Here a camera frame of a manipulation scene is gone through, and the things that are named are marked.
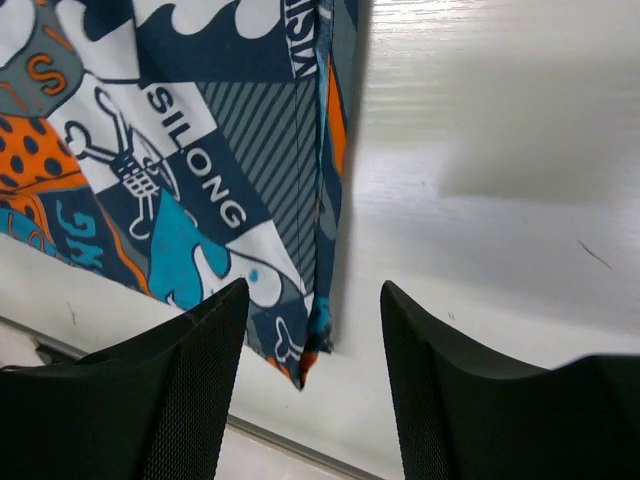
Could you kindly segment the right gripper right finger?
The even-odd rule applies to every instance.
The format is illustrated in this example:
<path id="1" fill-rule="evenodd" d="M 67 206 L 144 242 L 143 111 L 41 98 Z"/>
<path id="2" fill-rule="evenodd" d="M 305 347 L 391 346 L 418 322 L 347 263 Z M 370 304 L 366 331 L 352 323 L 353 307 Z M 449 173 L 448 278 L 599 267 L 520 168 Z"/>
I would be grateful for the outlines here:
<path id="1" fill-rule="evenodd" d="M 395 283 L 383 341 L 408 479 L 635 479 L 639 359 L 543 369 L 439 320 Z"/>

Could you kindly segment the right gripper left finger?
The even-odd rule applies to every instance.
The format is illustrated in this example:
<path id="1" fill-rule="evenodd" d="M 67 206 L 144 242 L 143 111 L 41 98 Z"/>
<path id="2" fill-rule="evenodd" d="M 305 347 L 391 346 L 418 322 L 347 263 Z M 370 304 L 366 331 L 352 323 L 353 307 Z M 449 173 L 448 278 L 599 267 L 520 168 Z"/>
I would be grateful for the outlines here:
<path id="1" fill-rule="evenodd" d="M 211 479 L 248 317 L 237 279 L 73 363 L 1 371 L 5 479 Z"/>

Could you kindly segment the colourful patterned shorts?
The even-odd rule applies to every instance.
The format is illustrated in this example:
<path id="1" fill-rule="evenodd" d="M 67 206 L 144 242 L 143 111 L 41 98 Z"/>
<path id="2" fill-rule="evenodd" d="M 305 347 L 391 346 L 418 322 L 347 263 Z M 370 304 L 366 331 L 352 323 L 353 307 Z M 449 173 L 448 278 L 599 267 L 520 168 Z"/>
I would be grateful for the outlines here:
<path id="1" fill-rule="evenodd" d="M 1 232 L 189 310 L 303 388 L 330 350 L 355 1 L 5 1 Z"/>

